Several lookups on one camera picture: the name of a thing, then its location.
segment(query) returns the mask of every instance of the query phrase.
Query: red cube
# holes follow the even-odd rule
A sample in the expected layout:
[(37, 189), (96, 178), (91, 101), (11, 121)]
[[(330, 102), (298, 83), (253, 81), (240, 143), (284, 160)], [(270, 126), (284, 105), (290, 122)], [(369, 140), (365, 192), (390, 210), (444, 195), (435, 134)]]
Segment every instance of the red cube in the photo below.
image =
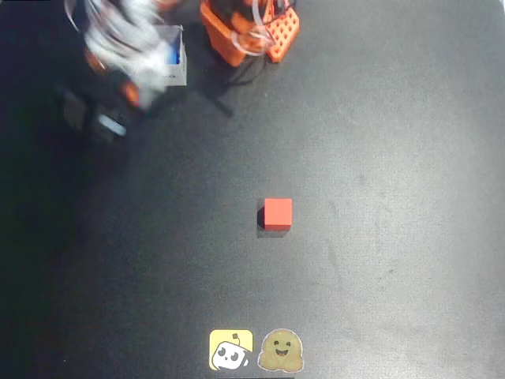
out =
[(293, 223), (291, 199), (265, 199), (264, 222), (266, 231), (288, 231)]

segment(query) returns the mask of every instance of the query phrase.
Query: robot logo sticker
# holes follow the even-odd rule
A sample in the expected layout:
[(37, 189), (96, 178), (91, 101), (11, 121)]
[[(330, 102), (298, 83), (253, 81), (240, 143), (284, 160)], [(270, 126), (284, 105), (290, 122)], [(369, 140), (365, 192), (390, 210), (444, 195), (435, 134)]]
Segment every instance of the robot logo sticker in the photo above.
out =
[(248, 355), (253, 351), (253, 334), (249, 330), (212, 331), (208, 363), (211, 369), (236, 370), (249, 364)]

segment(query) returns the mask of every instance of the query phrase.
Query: orange motor bracket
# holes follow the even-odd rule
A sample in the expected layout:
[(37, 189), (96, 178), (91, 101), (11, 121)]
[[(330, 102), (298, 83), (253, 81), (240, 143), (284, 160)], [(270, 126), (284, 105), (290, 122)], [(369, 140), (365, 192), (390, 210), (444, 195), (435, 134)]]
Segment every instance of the orange motor bracket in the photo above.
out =
[[(239, 67), (245, 58), (245, 53), (235, 48), (231, 40), (232, 30), (212, 12), (208, 5), (208, 0), (202, 1), (200, 13), (214, 50), (216, 50), (229, 65)], [(275, 44), (267, 54), (272, 62), (280, 63), (300, 32), (300, 18), (293, 8), (289, 8), (286, 14), (276, 20), (272, 20), (274, 17), (273, 13), (273, 6), (271, 6), (271, 2), (269, 2), (264, 22)]]
[[(272, 10), (269, 7), (267, 20), (272, 18)], [(275, 45), (268, 51), (268, 56), (272, 62), (280, 63), (300, 32), (300, 18), (293, 8), (289, 8), (285, 15), (267, 23), (267, 30), (275, 41)]]
[(206, 1), (203, 1), (200, 5), (200, 14), (214, 50), (230, 66), (239, 67), (245, 58), (245, 53), (237, 50), (231, 42), (231, 29), (211, 11)]

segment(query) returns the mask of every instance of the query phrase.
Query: black mat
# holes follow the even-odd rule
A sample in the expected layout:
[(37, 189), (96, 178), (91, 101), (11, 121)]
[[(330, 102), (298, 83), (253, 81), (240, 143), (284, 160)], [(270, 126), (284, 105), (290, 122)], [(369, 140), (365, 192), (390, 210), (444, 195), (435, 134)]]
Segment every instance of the black mat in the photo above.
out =
[[(300, 378), (505, 375), (500, 4), (298, 3), (285, 61), (244, 73), (176, 12), (188, 88), (94, 161), (36, 377), (279, 376), (212, 371), (217, 328), (255, 357), (295, 331)], [(259, 238), (264, 197), (293, 199), (283, 238)]]

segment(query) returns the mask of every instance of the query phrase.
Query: yellow sticker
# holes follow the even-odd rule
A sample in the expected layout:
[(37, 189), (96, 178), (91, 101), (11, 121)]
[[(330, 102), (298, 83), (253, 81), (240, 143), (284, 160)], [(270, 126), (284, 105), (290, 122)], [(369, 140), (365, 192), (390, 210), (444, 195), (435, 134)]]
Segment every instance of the yellow sticker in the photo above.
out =
[(236, 370), (249, 364), (248, 354), (253, 351), (253, 334), (249, 330), (212, 331), (208, 364), (211, 369)]
[(302, 371), (303, 347), (297, 333), (289, 329), (276, 329), (268, 333), (261, 346), (258, 366), (266, 371)]

